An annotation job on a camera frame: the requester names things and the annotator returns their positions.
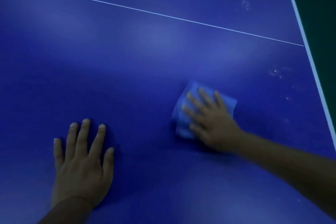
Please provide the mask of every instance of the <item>left hand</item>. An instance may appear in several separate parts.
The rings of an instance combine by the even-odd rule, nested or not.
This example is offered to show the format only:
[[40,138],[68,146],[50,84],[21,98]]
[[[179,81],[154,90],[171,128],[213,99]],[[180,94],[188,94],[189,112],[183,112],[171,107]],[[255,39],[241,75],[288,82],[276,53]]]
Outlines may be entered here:
[[54,157],[56,179],[52,192],[52,206],[59,202],[76,197],[88,202],[92,208],[96,207],[106,196],[113,179],[113,153],[109,148],[104,155],[103,166],[100,164],[106,127],[101,124],[87,152],[87,137],[90,120],[83,120],[77,136],[78,124],[70,125],[66,139],[65,156],[61,140],[54,140]]

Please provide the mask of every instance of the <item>hand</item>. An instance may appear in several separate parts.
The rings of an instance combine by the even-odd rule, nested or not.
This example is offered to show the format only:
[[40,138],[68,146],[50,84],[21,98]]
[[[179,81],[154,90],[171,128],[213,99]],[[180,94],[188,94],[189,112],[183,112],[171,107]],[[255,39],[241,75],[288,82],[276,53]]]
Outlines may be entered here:
[[69,198],[77,197],[96,207],[106,196],[113,179],[113,153],[109,148],[104,155],[103,166],[100,165],[106,127],[101,124],[98,133],[87,153],[87,136],[90,120],[83,120],[77,136],[78,124],[70,125],[66,139],[65,157],[61,140],[54,140],[54,157],[56,179],[52,192],[52,206]]
[[199,94],[204,103],[193,97],[190,92],[187,93],[187,99],[198,112],[182,106],[182,110],[196,122],[190,124],[190,129],[208,147],[219,152],[232,150],[244,132],[226,111],[224,101],[217,91],[214,93],[215,101],[202,89],[199,89]]

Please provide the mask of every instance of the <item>finger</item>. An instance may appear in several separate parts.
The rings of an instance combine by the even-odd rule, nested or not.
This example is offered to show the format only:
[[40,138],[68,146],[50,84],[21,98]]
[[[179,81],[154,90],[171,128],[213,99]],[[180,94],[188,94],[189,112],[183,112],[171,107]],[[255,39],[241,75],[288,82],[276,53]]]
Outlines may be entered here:
[[89,152],[89,156],[94,159],[99,159],[100,154],[102,153],[102,147],[104,142],[104,137],[106,133],[106,126],[104,124],[99,125],[98,127],[98,133],[96,135],[96,138],[94,139],[91,149]]
[[103,180],[105,180],[108,186],[111,185],[113,180],[114,170],[114,148],[109,148],[105,152],[103,162]]
[[206,141],[208,138],[207,132],[204,130],[204,128],[197,126],[195,124],[190,124],[190,130],[195,133],[195,135],[201,139],[202,141]]
[[76,122],[70,125],[68,137],[66,138],[65,160],[72,160],[74,158],[77,129],[78,124]]
[[190,108],[186,107],[185,105],[182,105],[182,110],[194,121],[196,121],[199,124],[203,124],[204,119],[202,116],[200,116],[198,113],[194,112]]
[[54,139],[54,158],[55,158],[55,168],[56,170],[58,170],[64,163],[62,141],[59,138]]
[[91,121],[84,119],[81,130],[78,133],[75,156],[87,156],[87,136],[89,135]]
[[205,113],[206,107],[196,99],[190,92],[187,93],[187,99],[192,103],[200,112]]
[[215,91],[215,93],[213,94],[213,96],[214,96],[217,104],[219,105],[219,107],[226,108],[225,107],[225,103],[224,103],[224,101],[223,101],[223,99],[222,99],[222,97],[221,97],[221,95],[219,94],[218,91]]
[[202,88],[199,88],[198,93],[201,95],[203,98],[204,102],[209,106],[209,107],[215,107],[215,103],[213,102],[212,98],[205,93],[205,91]]

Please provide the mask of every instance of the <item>table tennis table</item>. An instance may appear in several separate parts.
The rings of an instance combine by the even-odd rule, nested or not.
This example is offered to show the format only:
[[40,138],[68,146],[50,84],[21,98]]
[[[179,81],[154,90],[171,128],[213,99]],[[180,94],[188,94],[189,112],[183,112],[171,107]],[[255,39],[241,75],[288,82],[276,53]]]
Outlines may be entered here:
[[189,81],[246,131],[336,159],[295,0],[1,0],[2,223],[50,209],[53,139],[107,125],[112,186],[88,223],[333,223],[258,166],[175,134]]

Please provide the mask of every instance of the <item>white center line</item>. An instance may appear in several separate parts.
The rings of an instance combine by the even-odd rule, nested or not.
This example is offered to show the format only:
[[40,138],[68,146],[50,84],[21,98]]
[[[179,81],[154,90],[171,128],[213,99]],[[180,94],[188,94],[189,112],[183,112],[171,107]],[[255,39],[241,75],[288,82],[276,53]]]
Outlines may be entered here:
[[242,34],[245,34],[245,35],[253,35],[253,36],[262,37],[262,38],[265,38],[265,39],[270,39],[270,40],[274,40],[274,41],[278,41],[278,42],[283,42],[283,43],[287,43],[287,44],[294,44],[294,45],[298,45],[298,46],[304,46],[302,44],[295,44],[295,43],[291,43],[291,42],[287,42],[287,41],[283,41],[283,40],[279,40],[279,39],[269,38],[269,37],[266,37],[266,36],[254,35],[254,34],[242,32],[242,31],[237,31],[237,30],[233,30],[233,29],[229,29],[229,28],[223,28],[223,27],[218,27],[218,26],[214,26],[214,25],[210,25],[210,24],[201,23],[201,22],[190,21],[190,20],[186,20],[186,19],[182,19],[182,18],[177,18],[177,17],[173,17],[173,16],[169,16],[169,15],[164,15],[164,14],[158,14],[158,13],[149,12],[149,11],[145,11],[145,10],[141,10],[141,9],[136,9],[136,8],[132,8],[132,7],[124,6],[124,5],[117,5],[117,4],[113,4],[113,3],[109,3],[109,2],[104,2],[104,1],[100,1],[100,0],[90,0],[90,1],[95,1],[95,2],[104,3],[104,4],[108,4],[108,5],[115,5],[115,6],[119,6],[119,7],[123,7],[123,8],[127,8],[127,9],[132,9],[132,10],[136,10],[136,11],[141,11],[141,12],[145,12],[145,13],[149,13],[149,14],[155,14],[155,15],[160,15],[160,16],[164,16],[164,17],[168,17],[168,18],[173,18],[173,19],[181,20],[181,21],[187,21],[187,22],[197,23],[197,24],[201,24],[201,25],[205,25],[205,26],[209,26],[209,27],[213,27],[213,28],[220,28],[220,29],[224,29],[224,30],[229,30],[229,31],[237,32],[237,33],[242,33]]

